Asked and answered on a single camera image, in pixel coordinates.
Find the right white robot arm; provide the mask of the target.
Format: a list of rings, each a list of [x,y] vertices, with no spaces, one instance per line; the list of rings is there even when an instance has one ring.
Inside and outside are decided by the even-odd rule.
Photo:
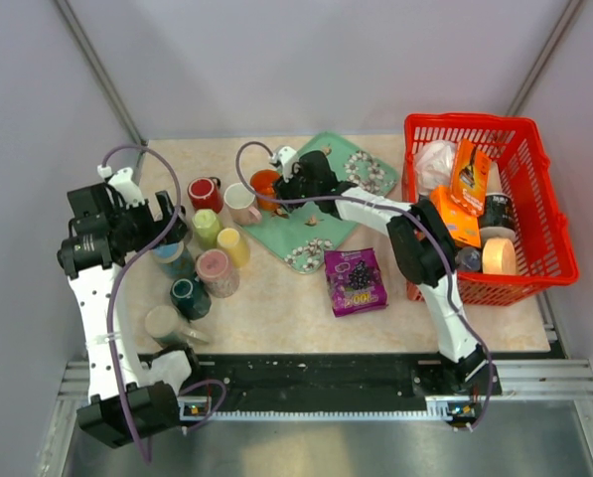
[[[324,214],[389,239],[400,273],[418,287],[428,308],[437,331],[438,353],[449,362],[441,370],[449,391],[466,392],[481,371],[494,378],[492,355],[468,323],[459,294],[457,246],[430,201],[395,202],[341,181],[319,150],[300,155],[291,147],[281,147],[269,163],[280,174],[273,188],[276,202],[285,209],[313,203]]]

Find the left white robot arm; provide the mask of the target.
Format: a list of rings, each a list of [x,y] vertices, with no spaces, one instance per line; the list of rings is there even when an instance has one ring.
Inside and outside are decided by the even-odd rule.
[[[184,208],[169,194],[149,202],[106,182],[68,193],[69,235],[57,252],[77,301],[88,355],[88,403],[76,413],[79,428],[111,448],[152,437],[180,423],[178,394],[192,394],[204,376],[188,344],[154,354],[138,352],[120,295],[126,257],[149,243],[182,239]]]

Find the pink cream mug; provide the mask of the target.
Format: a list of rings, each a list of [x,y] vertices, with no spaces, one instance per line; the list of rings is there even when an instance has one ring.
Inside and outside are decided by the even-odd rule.
[[[228,186],[223,194],[224,203],[233,221],[240,226],[258,225],[262,214],[256,207],[255,195],[240,182]]]

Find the pink floral mug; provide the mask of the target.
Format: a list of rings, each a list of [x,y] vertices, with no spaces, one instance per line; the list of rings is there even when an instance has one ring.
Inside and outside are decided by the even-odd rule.
[[[220,249],[213,248],[200,254],[196,260],[196,273],[207,292],[216,298],[228,298],[238,290],[238,271]]]

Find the orange mug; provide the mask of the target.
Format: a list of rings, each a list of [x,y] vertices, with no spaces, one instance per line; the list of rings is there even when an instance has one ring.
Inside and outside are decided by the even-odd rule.
[[[259,170],[250,178],[250,185],[256,193],[275,199],[276,194],[273,186],[280,178],[281,175],[275,170]],[[257,197],[257,204],[261,210],[266,212],[274,212],[278,208],[277,204],[261,199],[260,197]]]

